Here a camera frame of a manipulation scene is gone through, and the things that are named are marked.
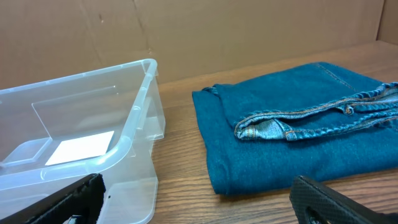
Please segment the blue denim jeans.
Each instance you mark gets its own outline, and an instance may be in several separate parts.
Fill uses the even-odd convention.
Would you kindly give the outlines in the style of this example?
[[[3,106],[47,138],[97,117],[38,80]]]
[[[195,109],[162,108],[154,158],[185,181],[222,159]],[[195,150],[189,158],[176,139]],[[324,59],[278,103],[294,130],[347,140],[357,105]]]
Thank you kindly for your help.
[[[216,194],[397,167],[397,83],[315,62],[192,94]]]

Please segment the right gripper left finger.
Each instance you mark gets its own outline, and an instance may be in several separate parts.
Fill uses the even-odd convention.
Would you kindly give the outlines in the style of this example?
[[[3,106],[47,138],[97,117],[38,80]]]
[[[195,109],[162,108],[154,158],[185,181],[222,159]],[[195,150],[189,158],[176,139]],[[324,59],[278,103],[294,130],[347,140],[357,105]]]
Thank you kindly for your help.
[[[95,224],[106,187],[101,174],[90,174],[6,218],[1,224]]]

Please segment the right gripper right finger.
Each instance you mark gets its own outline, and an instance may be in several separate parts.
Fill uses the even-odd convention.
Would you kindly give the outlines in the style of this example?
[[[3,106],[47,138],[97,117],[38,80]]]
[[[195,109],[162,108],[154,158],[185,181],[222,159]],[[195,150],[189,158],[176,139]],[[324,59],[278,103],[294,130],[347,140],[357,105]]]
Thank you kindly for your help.
[[[397,224],[396,213],[377,213],[305,176],[296,176],[289,195],[299,224]]]

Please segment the clear plastic storage bin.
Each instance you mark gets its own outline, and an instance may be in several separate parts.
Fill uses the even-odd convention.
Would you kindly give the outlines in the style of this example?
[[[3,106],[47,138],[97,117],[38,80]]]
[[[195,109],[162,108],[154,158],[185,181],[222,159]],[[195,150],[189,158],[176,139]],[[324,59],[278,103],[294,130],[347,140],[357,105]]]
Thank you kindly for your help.
[[[157,62],[138,60],[1,91],[1,217],[94,173],[106,187],[99,223],[147,223],[158,179],[152,148],[165,116]],[[114,131],[105,155],[46,166],[65,140]]]

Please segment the white label in bin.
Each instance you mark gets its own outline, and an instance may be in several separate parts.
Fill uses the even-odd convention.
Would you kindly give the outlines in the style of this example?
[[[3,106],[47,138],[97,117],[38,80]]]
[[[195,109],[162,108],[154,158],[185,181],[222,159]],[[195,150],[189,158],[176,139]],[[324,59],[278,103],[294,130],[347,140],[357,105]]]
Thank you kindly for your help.
[[[108,131],[105,133],[62,141],[45,165],[51,166],[66,162],[79,161],[91,157],[103,156],[108,150],[113,135],[114,131]]]

